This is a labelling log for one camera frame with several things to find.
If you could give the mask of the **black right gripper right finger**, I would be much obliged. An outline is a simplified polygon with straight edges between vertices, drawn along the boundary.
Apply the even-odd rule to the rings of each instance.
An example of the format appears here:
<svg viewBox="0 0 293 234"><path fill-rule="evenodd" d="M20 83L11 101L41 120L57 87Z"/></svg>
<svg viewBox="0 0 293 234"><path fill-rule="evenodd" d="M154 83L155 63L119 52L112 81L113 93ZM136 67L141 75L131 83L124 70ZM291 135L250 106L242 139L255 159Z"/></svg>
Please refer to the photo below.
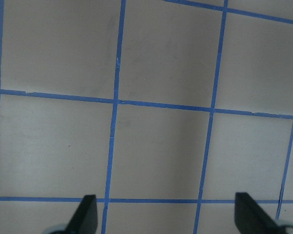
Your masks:
<svg viewBox="0 0 293 234"><path fill-rule="evenodd" d="M241 234L283 233L283 228L248 193L235 194L234 222Z"/></svg>

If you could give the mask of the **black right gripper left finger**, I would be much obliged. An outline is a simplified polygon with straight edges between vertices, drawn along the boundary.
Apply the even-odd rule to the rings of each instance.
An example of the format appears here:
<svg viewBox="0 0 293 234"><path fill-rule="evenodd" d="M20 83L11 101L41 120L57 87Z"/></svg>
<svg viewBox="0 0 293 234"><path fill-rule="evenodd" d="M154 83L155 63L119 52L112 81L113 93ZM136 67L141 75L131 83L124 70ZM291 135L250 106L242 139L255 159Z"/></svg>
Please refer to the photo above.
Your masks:
<svg viewBox="0 0 293 234"><path fill-rule="evenodd" d="M98 228L98 211L95 195L85 195L66 226L65 234L95 234Z"/></svg>

